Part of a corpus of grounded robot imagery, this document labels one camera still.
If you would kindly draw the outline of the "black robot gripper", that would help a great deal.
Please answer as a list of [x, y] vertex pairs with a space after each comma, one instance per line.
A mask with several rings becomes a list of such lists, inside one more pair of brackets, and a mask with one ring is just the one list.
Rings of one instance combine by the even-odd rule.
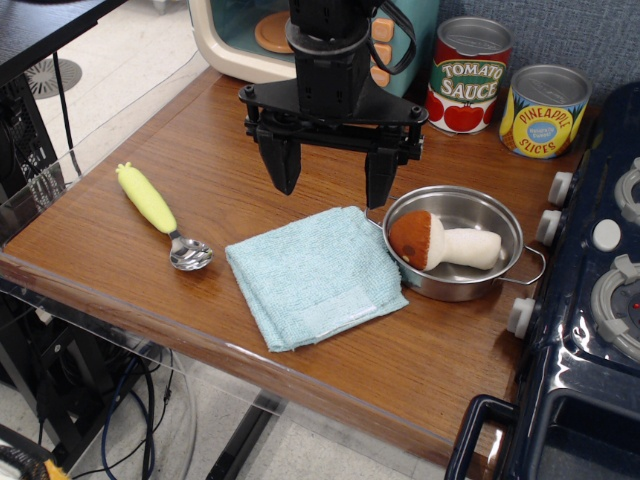
[[[401, 59], [385, 64], [372, 40], [373, 19], [383, 11], [404, 31]], [[285, 26], [294, 52], [292, 80], [247, 85], [246, 132], [258, 144], [274, 187], [290, 195], [301, 172], [304, 143], [369, 152], [365, 159], [369, 209], [385, 205], [399, 160], [419, 159], [427, 112], [382, 89], [372, 66], [391, 75], [417, 53], [409, 18], [391, 1], [292, 1]]]

